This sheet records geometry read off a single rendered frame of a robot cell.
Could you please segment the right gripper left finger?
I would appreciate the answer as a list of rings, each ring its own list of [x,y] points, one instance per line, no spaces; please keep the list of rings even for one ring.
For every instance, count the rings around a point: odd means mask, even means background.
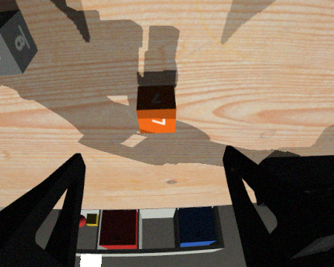
[[[76,153],[0,211],[0,267],[75,267],[85,170],[81,153]],[[66,190],[44,250],[36,244],[36,232]]]

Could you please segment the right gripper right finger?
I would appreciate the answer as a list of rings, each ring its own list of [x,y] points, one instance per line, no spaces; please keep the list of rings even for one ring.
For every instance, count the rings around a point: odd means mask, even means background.
[[[334,247],[334,208],[227,145],[223,166],[246,267],[282,267]],[[269,234],[243,180],[277,219]],[[269,235],[269,236],[268,236]]]

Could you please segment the orange block with dark brown top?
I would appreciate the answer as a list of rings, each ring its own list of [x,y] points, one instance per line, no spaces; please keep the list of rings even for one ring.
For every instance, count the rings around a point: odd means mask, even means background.
[[[141,134],[175,132],[174,86],[138,86],[137,118]]]

